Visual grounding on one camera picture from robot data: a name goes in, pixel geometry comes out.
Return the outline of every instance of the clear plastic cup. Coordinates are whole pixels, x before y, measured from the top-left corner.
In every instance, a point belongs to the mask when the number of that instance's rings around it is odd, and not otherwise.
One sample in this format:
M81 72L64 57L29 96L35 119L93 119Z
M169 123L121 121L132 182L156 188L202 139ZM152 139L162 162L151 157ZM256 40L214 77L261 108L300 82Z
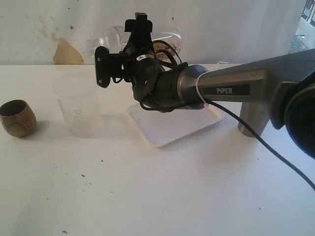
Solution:
M69 132L89 137L102 127L96 83L86 73L72 73L54 83L54 92Z
M105 30L105 32L96 39L90 39L87 41L87 51L90 57L94 57L94 52L97 47L103 46L109 49L110 53L119 53L126 46L130 32L125 32L125 27L123 26L113 26ZM153 27L151 33L152 41L163 40L170 44L177 53L181 50L182 39L180 34L176 29L167 27ZM156 43L154 45L155 50L157 49L167 49L171 54L174 54L163 44Z

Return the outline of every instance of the white plastic tray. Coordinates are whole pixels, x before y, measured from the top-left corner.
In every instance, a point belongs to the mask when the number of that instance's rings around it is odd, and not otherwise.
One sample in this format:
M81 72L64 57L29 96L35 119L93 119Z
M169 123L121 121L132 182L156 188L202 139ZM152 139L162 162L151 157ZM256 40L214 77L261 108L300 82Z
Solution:
M139 104L128 108L142 137L154 147L162 147L188 134L218 123L224 114L213 106L202 110L174 110L170 113L145 111Z

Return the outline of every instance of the white table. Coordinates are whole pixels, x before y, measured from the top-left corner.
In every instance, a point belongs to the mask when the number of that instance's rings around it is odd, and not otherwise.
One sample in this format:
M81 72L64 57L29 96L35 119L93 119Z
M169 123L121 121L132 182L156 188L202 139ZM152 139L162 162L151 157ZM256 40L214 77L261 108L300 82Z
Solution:
M94 66L0 66L0 103L24 99L38 120L25 139L0 130L1 236L315 235L313 190L229 115L152 148L127 116L130 84L111 84L99 88L103 133L71 136L52 82L73 71ZM262 137L315 181L315 160L284 128Z

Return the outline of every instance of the robotic arm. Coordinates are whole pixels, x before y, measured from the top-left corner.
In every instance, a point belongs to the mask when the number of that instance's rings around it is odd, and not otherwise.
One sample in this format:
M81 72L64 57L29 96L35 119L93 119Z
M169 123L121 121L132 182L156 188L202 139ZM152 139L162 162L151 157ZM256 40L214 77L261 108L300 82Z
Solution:
M123 51L95 51L100 87L123 79L132 84L133 97L143 108L161 112L201 109L210 101L242 102L240 117L258 135L268 120L276 129L285 125L297 146L315 158L315 50L213 72L186 62L165 71L165 63L155 56L152 22L144 13L135 16L125 23L131 35ZM252 136L242 124L239 130Z

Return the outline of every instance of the wooden bowl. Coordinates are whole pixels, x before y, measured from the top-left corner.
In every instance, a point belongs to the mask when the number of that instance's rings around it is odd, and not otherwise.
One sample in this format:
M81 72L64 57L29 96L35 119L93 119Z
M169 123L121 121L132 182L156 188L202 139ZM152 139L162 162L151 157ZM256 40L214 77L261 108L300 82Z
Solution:
M31 134L36 127L36 117L26 101L12 100L0 107L0 119L6 132L15 137Z

